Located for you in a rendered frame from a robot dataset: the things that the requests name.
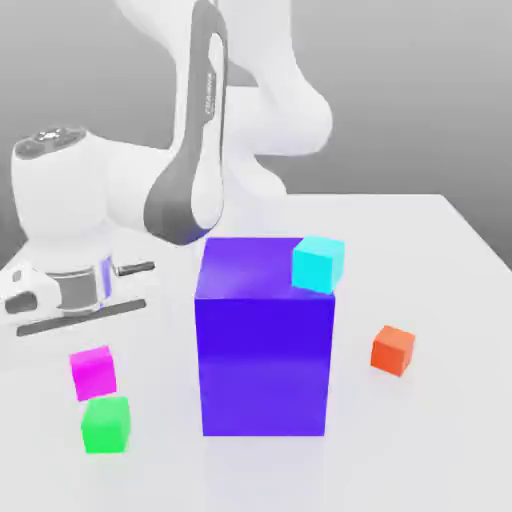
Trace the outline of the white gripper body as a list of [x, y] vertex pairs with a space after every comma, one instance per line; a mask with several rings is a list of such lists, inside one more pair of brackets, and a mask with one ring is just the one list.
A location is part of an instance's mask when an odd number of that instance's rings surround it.
[[132, 299], [80, 316], [35, 321], [16, 329], [16, 352], [71, 352], [130, 336], [148, 303]]

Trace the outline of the small magenta cube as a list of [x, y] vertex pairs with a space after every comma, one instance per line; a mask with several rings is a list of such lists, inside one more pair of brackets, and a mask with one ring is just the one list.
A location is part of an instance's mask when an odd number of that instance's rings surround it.
[[108, 346], [73, 353], [69, 362], [79, 402], [117, 391], [114, 361]]

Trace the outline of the small green cube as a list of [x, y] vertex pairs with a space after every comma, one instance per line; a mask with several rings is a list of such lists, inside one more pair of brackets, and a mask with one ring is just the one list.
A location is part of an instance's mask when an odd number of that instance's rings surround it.
[[81, 433], [88, 454], [123, 453], [131, 432], [127, 397], [105, 396], [91, 399], [81, 421]]

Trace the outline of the small cyan cube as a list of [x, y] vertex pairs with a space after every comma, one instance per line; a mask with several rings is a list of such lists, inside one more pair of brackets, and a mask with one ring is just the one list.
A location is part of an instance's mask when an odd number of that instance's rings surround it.
[[334, 292], [344, 271], [345, 243], [306, 236], [293, 249], [292, 285], [323, 294]]

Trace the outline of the small orange cube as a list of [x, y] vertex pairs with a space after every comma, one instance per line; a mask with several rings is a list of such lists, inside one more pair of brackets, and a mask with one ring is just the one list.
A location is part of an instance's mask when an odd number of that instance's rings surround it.
[[395, 376], [402, 376], [411, 362], [416, 336], [385, 325], [373, 340], [370, 364]]

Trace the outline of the large blue box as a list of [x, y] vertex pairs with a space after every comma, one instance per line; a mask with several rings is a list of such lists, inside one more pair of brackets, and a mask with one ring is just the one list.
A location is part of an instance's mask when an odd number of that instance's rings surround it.
[[325, 432], [336, 299], [292, 286], [298, 242], [205, 244], [194, 306], [206, 436]]

